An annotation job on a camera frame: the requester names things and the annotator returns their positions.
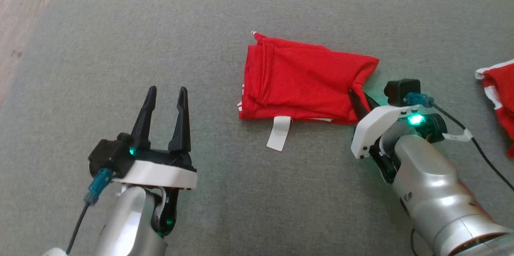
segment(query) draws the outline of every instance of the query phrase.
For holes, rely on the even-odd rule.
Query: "metallic surface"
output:
[[[164,239],[154,232],[154,196],[139,186],[122,192],[98,239],[95,256],[163,256]]]
[[[455,164],[416,135],[395,146],[402,163],[393,189],[404,201],[414,228],[438,256],[483,236],[505,234],[457,175]]]
[[[455,256],[514,256],[514,233],[476,245]]]

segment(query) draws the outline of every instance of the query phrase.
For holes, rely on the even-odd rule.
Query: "red cloth with white trim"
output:
[[[475,77],[482,79],[483,89],[494,103],[498,121],[514,140],[514,59],[479,69]],[[514,158],[514,145],[507,155]]]
[[[369,109],[362,86],[375,71],[377,58],[253,35],[257,44],[248,46],[240,119],[284,115],[356,124],[349,89]]]

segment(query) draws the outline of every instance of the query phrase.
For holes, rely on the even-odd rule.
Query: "white cable clip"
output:
[[[452,141],[458,141],[458,142],[469,142],[471,141],[473,135],[471,132],[466,128],[464,130],[464,133],[462,135],[449,135],[447,133],[443,133],[443,137],[445,139],[450,139]]]

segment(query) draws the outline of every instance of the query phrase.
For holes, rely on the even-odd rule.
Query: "gray fabric surface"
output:
[[[280,153],[266,148],[272,120],[238,119],[250,31],[380,58],[365,90],[381,103],[388,80],[419,78],[514,181],[510,143],[473,78],[514,57],[513,13],[514,0],[53,0],[0,113],[0,254],[66,248],[88,155],[132,129],[154,84],[153,147],[167,146],[186,86],[198,169],[168,255],[410,255],[409,219],[371,159],[352,157],[352,126],[295,121]],[[514,194],[472,145],[437,148],[514,227]],[[92,252],[118,188],[86,214],[73,255]]]

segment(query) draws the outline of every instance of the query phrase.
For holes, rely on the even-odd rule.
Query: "red garment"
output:
[[[475,77],[482,79],[483,89],[494,103],[498,121],[514,140],[514,59],[479,69]],[[514,145],[507,155],[514,158]]]
[[[259,33],[254,36],[257,44],[248,46],[240,119],[285,115],[356,124],[349,89],[369,109],[362,86],[375,71],[377,58]]]

